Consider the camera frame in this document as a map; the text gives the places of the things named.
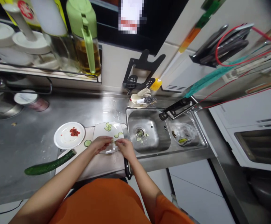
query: pink container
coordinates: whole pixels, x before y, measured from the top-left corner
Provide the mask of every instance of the pink container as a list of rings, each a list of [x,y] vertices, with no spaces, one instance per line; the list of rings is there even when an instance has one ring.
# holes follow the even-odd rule
[[[34,90],[23,90],[25,92],[35,92]],[[38,94],[35,93],[17,93],[14,96],[14,101],[20,105],[28,106],[36,111],[44,111],[48,108],[49,103],[40,98]]]

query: oil bottle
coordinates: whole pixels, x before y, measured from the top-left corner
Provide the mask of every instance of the oil bottle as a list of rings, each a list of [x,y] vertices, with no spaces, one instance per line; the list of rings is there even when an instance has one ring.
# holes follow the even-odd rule
[[[68,0],[66,10],[81,71],[85,74],[99,76],[101,64],[97,22],[92,5],[89,0]]]

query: white ceramic plate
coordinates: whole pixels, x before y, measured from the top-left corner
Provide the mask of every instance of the white ceramic plate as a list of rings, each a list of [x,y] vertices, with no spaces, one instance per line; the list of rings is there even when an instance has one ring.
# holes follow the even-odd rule
[[[76,128],[80,132],[78,136],[71,136],[70,130]],[[59,127],[54,135],[54,143],[60,149],[73,149],[78,146],[85,137],[85,128],[77,122],[68,122]]]
[[[105,128],[107,128],[106,126],[107,124],[111,125],[110,131],[105,130]],[[113,141],[124,138],[124,134],[118,135],[119,132],[123,133],[123,129],[122,129],[121,124],[117,122],[100,123],[95,126],[94,133],[93,133],[93,140],[95,140],[99,136],[110,136],[114,139]],[[109,153],[116,152],[118,150],[119,148],[115,145],[115,143],[112,143],[105,150],[101,151],[100,154],[109,154]]]

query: sink drain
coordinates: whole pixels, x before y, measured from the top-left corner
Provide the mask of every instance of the sink drain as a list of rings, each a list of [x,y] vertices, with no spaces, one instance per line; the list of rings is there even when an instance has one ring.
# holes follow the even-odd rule
[[[135,135],[139,138],[143,138],[144,137],[144,133],[145,133],[145,130],[143,128],[137,128],[135,130]]]

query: orange shirt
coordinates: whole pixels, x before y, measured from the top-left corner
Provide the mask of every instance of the orange shirt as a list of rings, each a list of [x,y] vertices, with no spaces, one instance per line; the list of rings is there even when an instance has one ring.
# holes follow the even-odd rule
[[[96,179],[66,198],[50,224],[151,224],[136,192],[120,179]],[[156,199],[156,224],[193,224],[165,196]]]

